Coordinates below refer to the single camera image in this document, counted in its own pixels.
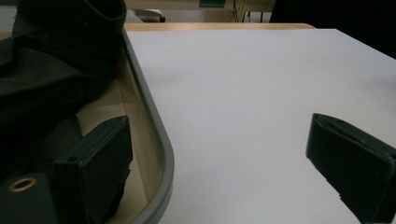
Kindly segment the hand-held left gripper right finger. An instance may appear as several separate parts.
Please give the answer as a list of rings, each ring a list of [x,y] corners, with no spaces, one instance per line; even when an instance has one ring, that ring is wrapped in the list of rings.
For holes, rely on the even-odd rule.
[[[306,157],[362,224],[396,216],[396,148],[337,118],[311,119]]]

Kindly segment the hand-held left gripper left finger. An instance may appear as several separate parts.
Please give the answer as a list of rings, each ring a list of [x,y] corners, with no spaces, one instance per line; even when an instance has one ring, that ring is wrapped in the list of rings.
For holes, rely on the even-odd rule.
[[[104,224],[117,212],[133,150],[129,119],[106,120],[54,162],[67,224]]]

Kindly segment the beige basket with grey rim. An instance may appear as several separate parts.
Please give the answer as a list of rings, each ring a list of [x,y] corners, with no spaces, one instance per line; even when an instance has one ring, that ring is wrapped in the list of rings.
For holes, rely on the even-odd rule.
[[[119,208],[106,224],[158,224],[173,192],[174,151],[126,31],[122,40],[115,80],[77,117],[84,134],[105,120],[129,117],[131,173]]]

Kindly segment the dark cloth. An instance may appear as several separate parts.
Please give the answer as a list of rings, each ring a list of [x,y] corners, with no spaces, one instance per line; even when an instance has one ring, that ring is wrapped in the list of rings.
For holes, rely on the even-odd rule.
[[[0,41],[0,182],[115,76],[124,0],[19,0]]]

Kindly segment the white board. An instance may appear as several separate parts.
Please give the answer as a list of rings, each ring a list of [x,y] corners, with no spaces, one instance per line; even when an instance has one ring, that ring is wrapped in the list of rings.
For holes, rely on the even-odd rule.
[[[305,155],[311,118],[396,147],[396,60],[332,29],[132,32],[175,155],[161,224],[358,224]]]

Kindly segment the chair base with castor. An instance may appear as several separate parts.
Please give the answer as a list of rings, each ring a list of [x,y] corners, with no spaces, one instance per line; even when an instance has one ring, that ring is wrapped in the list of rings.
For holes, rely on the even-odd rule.
[[[127,22],[165,22],[165,16],[159,9],[128,9]]]

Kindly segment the wooden desk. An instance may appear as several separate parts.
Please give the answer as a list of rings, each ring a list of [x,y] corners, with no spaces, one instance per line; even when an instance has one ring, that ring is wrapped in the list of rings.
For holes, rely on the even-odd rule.
[[[199,7],[199,0],[124,0],[130,9],[227,10],[271,12],[276,0],[226,0],[224,7]]]

